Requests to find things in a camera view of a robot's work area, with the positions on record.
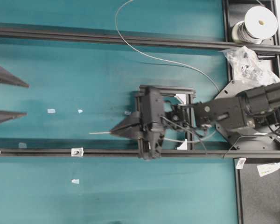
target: clear plastic bag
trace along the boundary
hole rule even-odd
[[[235,80],[253,83],[255,86],[280,82],[280,79],[268,70],[258,59],[257,54],[246,46],[222,51],[233,68]]]

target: screw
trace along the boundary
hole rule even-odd
[[[210,112],[210,107],[209,106],[206,106],[205,108],[204,108],[204,110],[205,110],[205,112]]]
[[[172,119],[175,120],[175,121],[178,121],[178,120],[179,120],[179,118],[178,118],[177,115],[174,115],[174,116],[172,117]]]

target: filament spool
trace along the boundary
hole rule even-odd
[[[260,44],[275,35],[278,29],[276,16],[267,8],[255,6],[248,10],[244,21],[232,29],[232,39],[237,43]]]

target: white spool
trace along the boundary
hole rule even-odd
[[[255,6],[248,10],[244,21],[238,22],[233,27],[231,36],[234,42],[244,42],[238,36],[238,26],[243,22],[249,35],[255,39],[259,39],[257,43],[271,38],[278,29],[276,16],[265,7]]]

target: robotic arm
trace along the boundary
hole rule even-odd
[[[244,90],[234,97],[218,98],[206,103],[171,105],[164,111],[164,103],[158,88],[148,86],[138,97],[138,111],[132,113],[111,130],[111,134],[149,143],[146,158],[161,156],[166,129],[191,132],[207,129],[219,124],[230,135],[234,133],[256,133],[263,126],[280,136],[280,83]],[[196,127],[189,120],[194,111]],[[273,130],[271,125],[279,127]]]

